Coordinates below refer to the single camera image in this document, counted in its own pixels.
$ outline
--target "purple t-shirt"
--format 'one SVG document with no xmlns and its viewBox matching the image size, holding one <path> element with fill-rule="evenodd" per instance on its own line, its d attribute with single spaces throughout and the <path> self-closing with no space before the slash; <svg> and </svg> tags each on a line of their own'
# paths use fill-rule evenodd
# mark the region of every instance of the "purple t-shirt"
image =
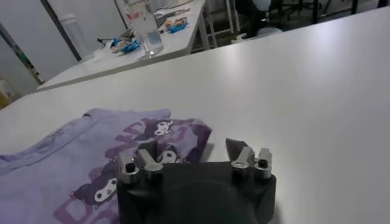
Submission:
<svg viewBox="0 0 390 224">
<path fill-rule="evenodd" d="M 93 109 L 31 148 L 0 156 L 0 223 L 119 223 L 118 152 L 156 141 L 161 163 L 198 162 L 211 133 L 169 110 Z"/>
</svg>

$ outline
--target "white container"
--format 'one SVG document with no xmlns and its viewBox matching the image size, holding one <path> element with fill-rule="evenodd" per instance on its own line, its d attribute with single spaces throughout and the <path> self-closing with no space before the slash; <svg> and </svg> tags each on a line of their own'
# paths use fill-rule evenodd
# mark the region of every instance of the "white container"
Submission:
<svg viewBox="0 0 390 224">
<path fill-rule="evenodd" d="M 66 14 L 58 19 L 61 22 L 66 34 L 72 41 L 73 46 L 80 54 L 83 60 L 93 58 L 93 50 L 90 45 L 85 41 L 83 32 L 80 29 L 79 24 L 76 21 L 76 17 L 72 14 Z"/>
<path fill-rule="evenodd" d="M 124 0 L 126 17 L 131 22 L 130 27 L 135 32 L 145 56 L 151 57 L 164 49 L 160 32 L 154 18 L 154 13 L 147 0 Z"/>
</svg>

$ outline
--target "chair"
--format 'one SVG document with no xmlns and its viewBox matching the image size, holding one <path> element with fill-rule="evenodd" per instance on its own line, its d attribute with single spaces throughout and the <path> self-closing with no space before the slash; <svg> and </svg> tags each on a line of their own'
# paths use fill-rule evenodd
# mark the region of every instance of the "chair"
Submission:
<svg viewBox="0 0 390 224">
<path fill-rule="evenodd" d="M 283 14 L 288 12 L 287 20 L 291 20 L 291 14 L 295 11 L 298 11 L 298 15 L 300 15 L 302 9 L 313 10 L 314 2 L 305 2 L 303 0 L 298 0 L 297 4 L 285 4 L 283 3 L 282 7 L 288 7 L 287 9 L 283 9 Z M 318 9 L 322 9 L 322 4 L 318 3 Z"/>
<path fill-rule="evenodd" d="M 249 24 L 248 26 L 243 27 L 243 29 L 241 29 L 240 31 L 240 33 L 246 33 L 246 35 L 242 37 L 243 40 L 257 37 L 259 33 L 262 33 L 260 32 L 260 30 L 265 27 L 275 26 L 275 24 L 271 24 L 268 21 L 267 12 L 272 6 L 272 2 L 279 2 L 281 0 L 271 0 L 271 1 L 261 0 L 261 1 L 263 1 L 265 5 L 262 8 L 263 11 L 258 10 L 253 0 L 235 0 L 235 7 L 237 12 L 240 15 L 242 15 L 247 21 L 247 24 Z"/>
</svg>

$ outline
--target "black screw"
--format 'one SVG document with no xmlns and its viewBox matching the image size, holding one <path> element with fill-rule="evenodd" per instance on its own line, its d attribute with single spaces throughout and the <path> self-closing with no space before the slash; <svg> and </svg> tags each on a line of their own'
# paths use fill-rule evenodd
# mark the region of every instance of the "black screw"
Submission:
<svg viewBox="0 0 390 224">
<path fill-rule="evenodd" d="M 125 169 L 126 169 L 126 172 L 127 172 L 127 173 L 132 173 L 132 172 L 134 172 L 134 171 L 135 171 L 135 165 L 134 165 L 134 163 L 128 163 L 128 164 L 126 164 Z"/>
<path fill-rule="evenodd" d="M 260 168 L 264 168 L 264 169 L 268 168 L 268 161 L 266 161 L 265 159 L 259 159 L 257 164 Z"/>
</svg>

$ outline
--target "office chair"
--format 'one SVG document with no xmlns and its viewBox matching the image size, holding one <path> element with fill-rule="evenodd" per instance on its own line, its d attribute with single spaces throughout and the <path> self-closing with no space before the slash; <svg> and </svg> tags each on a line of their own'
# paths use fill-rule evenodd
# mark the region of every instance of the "office chair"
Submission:
<svg viewBox="0 0 390 224">
<path fill-rule="evenodd" d="M 302 9 L 308 9 L 313 10 L 314 2 L 305 2 L 304 0 L 298 0 L 297 4 L 285 4 L 283 3 L 282 7 L 288 7 L 287 9 L 283 9 L 283 14 L 286 12 L 287 14 L 287 20 L 291 20 L 291 14 L 293 14 L 295 11 L 298 11 L 298 15 L 300 15 Z M 318 3 L 318 9 L 322 9 L 322 4 Z"/>
<path fill-rule="evenodd" d="M 246 33 L 243 39 L 255 37 L 258 30 L 269 25 L 267 20 L 267 11 L 271 0 L 235 0 L 238 14 L 245 17 L 246 27 L 241 29 L 240 33 Z"/>
</svg>

